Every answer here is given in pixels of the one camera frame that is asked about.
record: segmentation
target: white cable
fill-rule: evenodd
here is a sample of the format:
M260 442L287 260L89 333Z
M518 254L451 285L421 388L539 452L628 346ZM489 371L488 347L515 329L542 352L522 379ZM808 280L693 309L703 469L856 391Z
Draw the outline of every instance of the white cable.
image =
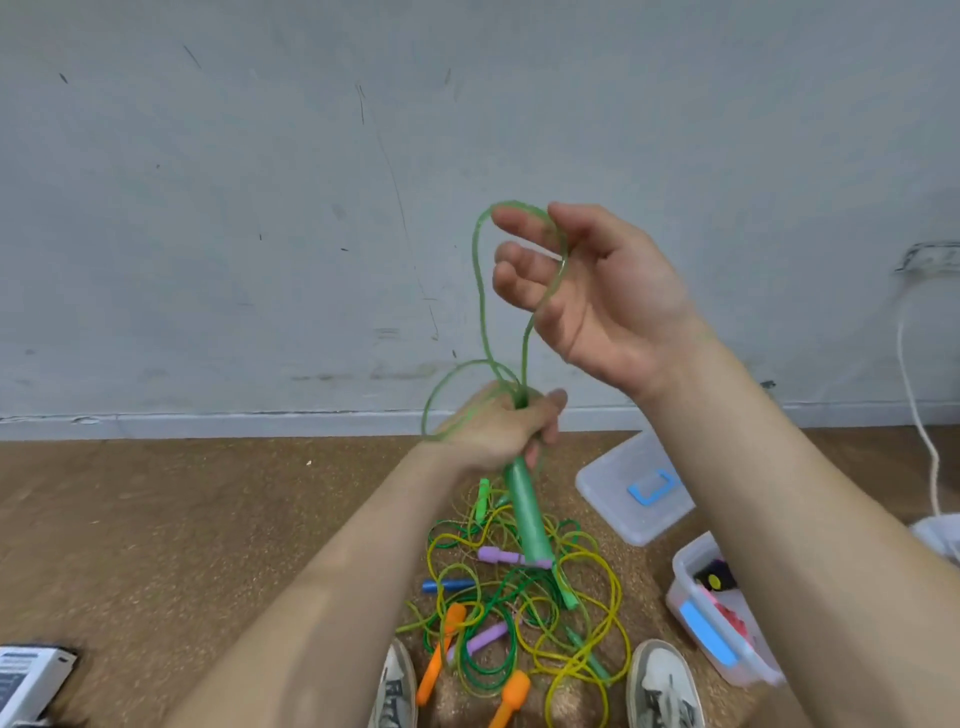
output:
M960 552L957 551L957 547L953 541L947 538L947 532L943 527L943 522L940 520L942 516L940 512L940 494L938 491L940 453L937 452L936 447L934 447L930 436L926 434L924 423L920 421L920 412L917 411L917 399L913 395L913 387L910 386L910 377L906 374L906 364L903 363L903 330L905 328L906 302L900 305L900 315L897 319L897 361L900 364L900 375L903 377L903 388L906 390L906 398L907 401L910 402L910 414L913 417L913 424L920 433L920 438L924 441L927 452L930 453L930 507L933 509L933 515L937 517L933 527L939 532L940 540L944 542L953 554L953 558L960 564Z

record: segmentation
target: floor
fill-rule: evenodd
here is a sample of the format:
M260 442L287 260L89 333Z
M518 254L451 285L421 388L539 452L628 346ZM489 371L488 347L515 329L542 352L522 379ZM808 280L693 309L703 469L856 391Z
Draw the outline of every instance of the floor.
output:
M808 434L903 521L928 514L926 455L912 429ZM944 510L960 510L960 427L933 434L945 459ZM621 614L632 642L661 637L678 645L708 724L733 728L763 689L724 683L663 603L670 559L706 530L702 518L694 512L649 547L629 548L573 488L581 467L627 436L565 435L544 469L542 508L580 520L598 538L623 581ZM0 643L81 651L80 667L58 699L64 719L87 720L88 728L158 726L412 442L0 444ZM418 652L415 659L422 664ZM487 724L492 703L444 690L441 708L421 725ZM590 716L598 703L595 693L573 691L558 701L555 724L595 724ZM611 704L611 725L624 725L622 687L612 691ZM542 724L536 706L520 724Z

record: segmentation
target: sneaker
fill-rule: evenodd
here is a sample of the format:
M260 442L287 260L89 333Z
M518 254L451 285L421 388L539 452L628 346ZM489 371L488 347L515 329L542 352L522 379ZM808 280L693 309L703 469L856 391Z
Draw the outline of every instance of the sneaker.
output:
M380 673L380 687L368 728L415 728L417 725L417 674L410 653L394 638Z
M647 640L627 677L630 728L704 728L704 708L684 656L670 643Z

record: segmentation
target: white wall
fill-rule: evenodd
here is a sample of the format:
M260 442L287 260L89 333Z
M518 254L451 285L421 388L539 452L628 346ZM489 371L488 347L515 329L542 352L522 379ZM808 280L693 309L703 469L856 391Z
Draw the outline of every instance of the white wall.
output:
M958 37L955 0L4 3L0 415L419 409L508 198L646 228L778 399L902 400ZM919 394L960 400L960 283L918 294ZM524 323L494 302L512 365ZM539 343L532 380L623 403Z

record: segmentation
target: hand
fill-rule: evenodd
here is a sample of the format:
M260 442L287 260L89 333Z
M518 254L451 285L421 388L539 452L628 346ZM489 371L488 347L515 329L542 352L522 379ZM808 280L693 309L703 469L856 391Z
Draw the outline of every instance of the hand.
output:
M469 471L499 470L523 453L533 468L540 455L539 433L545 445L560 434L557 419L566 407L566 392L556 389L536 396L524 409L514 409L510 385L492 382L440 426L441 445L450 446L457 464Z
M710 338L683 281L646 232L602 207L553 203L547 211L569 245L560 287L538 309L560 264L509 241L496 249L493 289L507 303L536 310L537 333L564 361L637 402L654 396L671 365ZM560 253L557 232L535 215L502 206L492 219Z

